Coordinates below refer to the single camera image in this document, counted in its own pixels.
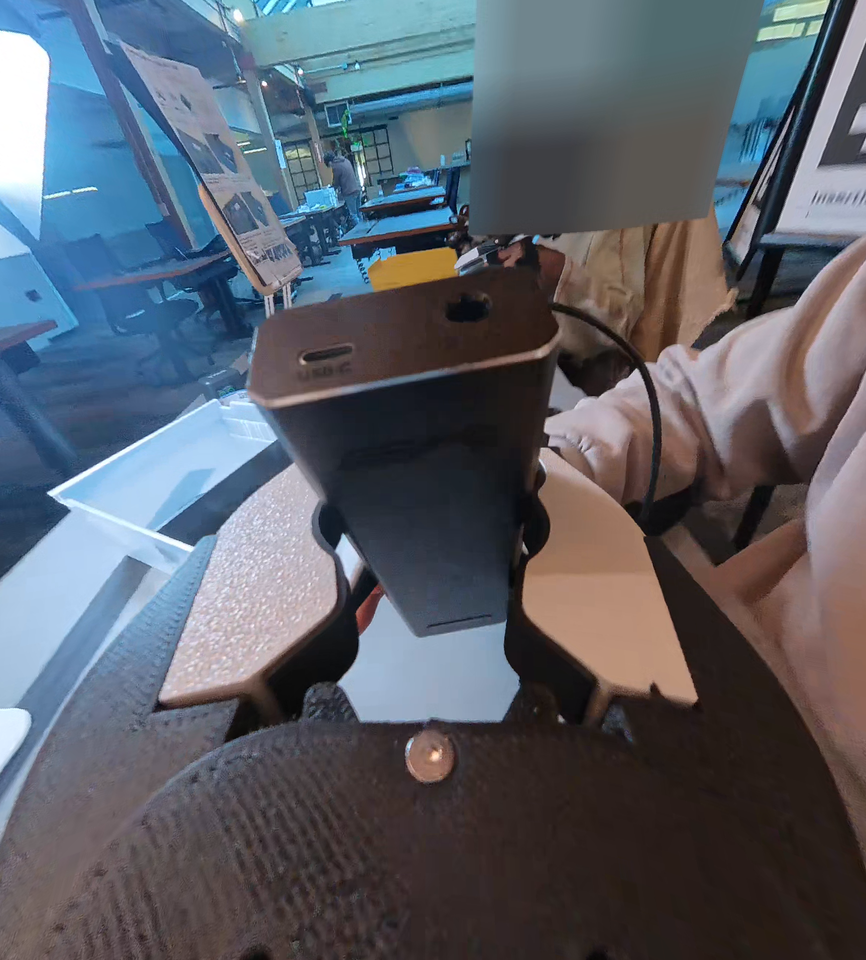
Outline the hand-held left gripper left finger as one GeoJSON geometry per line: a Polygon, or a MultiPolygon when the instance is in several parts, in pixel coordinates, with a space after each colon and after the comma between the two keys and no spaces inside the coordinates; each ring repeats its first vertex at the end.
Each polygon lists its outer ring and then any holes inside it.
{"type": "Polygon", "coordinates": [[[319,495],[296,465],[234,511],[206,567],[158,705],[235,701],[271,723],[298,716],[307,691],[353,666],[359,628],[319,495]]]}

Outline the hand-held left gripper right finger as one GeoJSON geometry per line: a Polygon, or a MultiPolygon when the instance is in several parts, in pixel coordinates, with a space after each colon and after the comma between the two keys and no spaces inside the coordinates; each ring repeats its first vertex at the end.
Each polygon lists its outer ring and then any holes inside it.
{"type": "Polygon", "coordinates": [[[687,711],[699,702],[637,524],[556,451],[538,455],[538,488],[504,638],[524,686],[559,718],[595,724],[619,701],[687,711]]]}

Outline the black usb hub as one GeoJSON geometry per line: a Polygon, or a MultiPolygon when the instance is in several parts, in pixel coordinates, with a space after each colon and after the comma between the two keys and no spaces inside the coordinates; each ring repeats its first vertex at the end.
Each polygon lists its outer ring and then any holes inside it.
{"type": "Polygon", "coordinates": [[[558,338],[501,267],[258,327],[251,399],[418,637],[508,617],[558,338]]]}

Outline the white plastic tray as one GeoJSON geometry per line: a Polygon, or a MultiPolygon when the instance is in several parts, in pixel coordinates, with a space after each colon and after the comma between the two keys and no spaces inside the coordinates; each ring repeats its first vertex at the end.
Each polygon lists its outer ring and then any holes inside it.
{"type": "Polygon", "coordinates": [[[49,492],[127,557],[172,574],[291,461],[238,390],[211,399],[49,492]]]}

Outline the person's torso pale sweatshirt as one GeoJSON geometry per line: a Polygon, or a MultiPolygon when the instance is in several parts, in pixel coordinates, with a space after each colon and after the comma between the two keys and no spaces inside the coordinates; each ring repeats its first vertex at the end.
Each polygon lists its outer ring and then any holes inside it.
{"type": "Polygon", "coordinates": [[[809,493],[703,583],[819,744],[866,866],[866,520],[852,514],[809,493]]]}

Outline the wooden desk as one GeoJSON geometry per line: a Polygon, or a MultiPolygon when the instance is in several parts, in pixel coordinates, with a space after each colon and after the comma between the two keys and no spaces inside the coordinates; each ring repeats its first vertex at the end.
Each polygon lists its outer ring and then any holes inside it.
{"type": "MultiPolygon", "coordinates": [[[[170,299],[187,297],[198,303],[206,317],[219,315],[228,339],[245,337],[243,317],[229,286],[238,272],[229,252],[215,251],[187,258],[159,259],[141,267],[125,269],[126,281],[162,281],[165,294],[170,299]]],[[[84,285],[77,276],[72,290],[77,294],[94,294],[89,289],[100,285],[99,281],[84,285]]]]}

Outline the black office chair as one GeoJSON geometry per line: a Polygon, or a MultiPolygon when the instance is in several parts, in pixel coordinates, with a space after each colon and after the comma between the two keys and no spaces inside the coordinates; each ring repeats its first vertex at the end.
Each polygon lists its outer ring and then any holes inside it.
{"type": "Polygon", "coordinates": [[[99,297],[115,335],[155,340],[155,351],[139,364],[154,363],[160,373],[169,365],[177,383],[191,382],[186,357],[196,351],[185,342],[181,326],[198,312],[198,303],[186,296],[169,298],[161,280],[126,280],[127,270],[100,234],[66,243],[65,252],[84,285],[101,282],[89,291],[99,297]]]}

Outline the yellow bin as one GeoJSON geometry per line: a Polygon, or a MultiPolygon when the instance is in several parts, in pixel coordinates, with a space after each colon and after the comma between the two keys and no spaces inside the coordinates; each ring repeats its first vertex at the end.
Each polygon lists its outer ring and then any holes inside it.
{"type": "Polygon", "coordinates": [[[374,292],[386,292],[456,276],[458,257],[450,246],[401,253],[379,258],[367,268],[374,292]]]}

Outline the dark topped work table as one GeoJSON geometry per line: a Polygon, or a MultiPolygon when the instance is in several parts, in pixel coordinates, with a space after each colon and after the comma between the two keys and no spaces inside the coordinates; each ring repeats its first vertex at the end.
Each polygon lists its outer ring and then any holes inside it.
{"type": "Polygon", "coordinates": [[[339,239],[338,245],[350,248],[357,261],[368,260],[383,250],[393,250],[397,255],[419,253],[445,247],[458,225],[458,217],[449,207],[392,215],[359,223],[339,239]]]}

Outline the wooden poster board on easel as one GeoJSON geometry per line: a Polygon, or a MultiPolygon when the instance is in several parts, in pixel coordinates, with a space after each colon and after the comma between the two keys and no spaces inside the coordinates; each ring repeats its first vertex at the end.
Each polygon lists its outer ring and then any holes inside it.
{"type": "Polygon", "coordinates": [[[253,289],[266,316],[294,305],[303,271],[294,243],[252,174],[210,83],[193,66],[124,42],[110,57],[117,76],[175,145],[198,181],[201,202],[253,289]]]}

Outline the black framed sign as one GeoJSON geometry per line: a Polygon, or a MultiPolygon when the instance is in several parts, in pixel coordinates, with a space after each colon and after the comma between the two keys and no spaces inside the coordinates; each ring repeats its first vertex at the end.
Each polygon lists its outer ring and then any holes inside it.
{"type": "Polygon", "coordinates": [[[764,237],[866,234],[866,1],[833,2],[730,226],[744,265],[764,237]]]}

